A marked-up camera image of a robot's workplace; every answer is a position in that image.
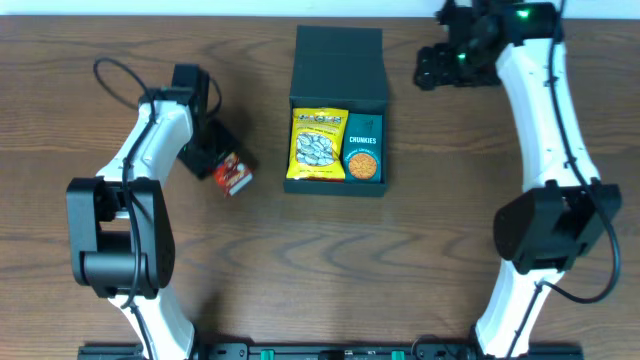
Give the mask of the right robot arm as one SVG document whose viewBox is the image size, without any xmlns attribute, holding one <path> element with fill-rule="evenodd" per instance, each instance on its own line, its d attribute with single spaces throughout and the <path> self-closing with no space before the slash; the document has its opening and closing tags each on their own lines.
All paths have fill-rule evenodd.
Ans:
<svg viewBox="0 0 640 360">
<path fill-rule="evenodd" d="M 612 224 L 622 199 L 602 182 L 582 138 L 566 70 L 563 3 L 453 0 L 437 12 L 448 38 L 418 52 L 415 84 L 502 86 L 522 158 L 522 192 L 500 208 L 493 238 L 499 274 L 489 303 L 457 353 L 461 359 L 578 359 L 571 346 L 529 337 L 549 294 L 602 237 L 612 270 L 594 302 L 618 283 L 621 251 Z"/>
</svg>

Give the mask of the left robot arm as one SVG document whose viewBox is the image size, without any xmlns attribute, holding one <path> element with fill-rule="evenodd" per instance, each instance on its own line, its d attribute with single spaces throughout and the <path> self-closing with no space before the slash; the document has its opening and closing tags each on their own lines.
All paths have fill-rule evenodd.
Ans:
<svg viewBox="0 0 640 360">
<path fill-rule="evenodd" d="M 208 106 L 219 87 L 197 65 L 178 64 L 167 87 L 145 87 L 138 119 L 113 159 L 66 190 L 75 281 L 119 308 L 137 345 L 85 345 L 81 359 L 224 359 L 224 345 L 202 342 L 170 284 L 175 242 L 163 186 L 175 161 L 228 196 L 253 178 L 240 146 Z"/>
</svg>

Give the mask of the dark green box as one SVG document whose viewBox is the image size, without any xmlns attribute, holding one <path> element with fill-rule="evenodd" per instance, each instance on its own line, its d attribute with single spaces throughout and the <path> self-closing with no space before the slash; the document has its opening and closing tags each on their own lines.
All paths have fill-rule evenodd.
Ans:
<svg viewBox="0 0 640 360">
<path fill-rule="evenodd" d="M 289 109 L 338 108 L 381 117 L 377 183 L 284 179 L 287 193 L 382 197 L 388 185 L 389 91 L 378 28 L 297 27 Z"/>
</svg>

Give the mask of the yellow Hacks candy bag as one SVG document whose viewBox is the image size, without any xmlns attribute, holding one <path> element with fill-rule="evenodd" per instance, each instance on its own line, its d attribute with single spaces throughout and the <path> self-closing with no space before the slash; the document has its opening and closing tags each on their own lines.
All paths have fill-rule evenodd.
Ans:
<svg viewBox="0 0 640 360">
<path fill-rule="evenodd" d="M 348 116 L 345 109 L 293 109 L 287 179 L 345 180 L 340 155 Z"/>
</svg>

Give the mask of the teal Chunkies cookie box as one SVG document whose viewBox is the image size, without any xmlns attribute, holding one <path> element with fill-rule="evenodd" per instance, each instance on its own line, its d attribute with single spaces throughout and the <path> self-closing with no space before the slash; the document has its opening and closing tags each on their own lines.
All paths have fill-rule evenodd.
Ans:
<svg viewBox="0 0 640 360">
<path fill-rule="evenodd" d="M 381 115 L 349 115 L 343 140 L 346 182 L 381 182 L 382 120 Z"/>
</svg>

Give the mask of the red Hello Panda box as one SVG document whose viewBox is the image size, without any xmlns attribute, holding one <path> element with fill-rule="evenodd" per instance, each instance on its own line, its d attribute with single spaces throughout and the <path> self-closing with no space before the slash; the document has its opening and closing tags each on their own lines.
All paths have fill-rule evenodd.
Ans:
<svg viewBox="0 0 640 360">
<path fill-rule="evenodd" d="M 253 180 L 252 170 L 235 152 L 229 154 L 215 168 L 213 175 L 225 197 L 234 196 Z"/>
</svg>

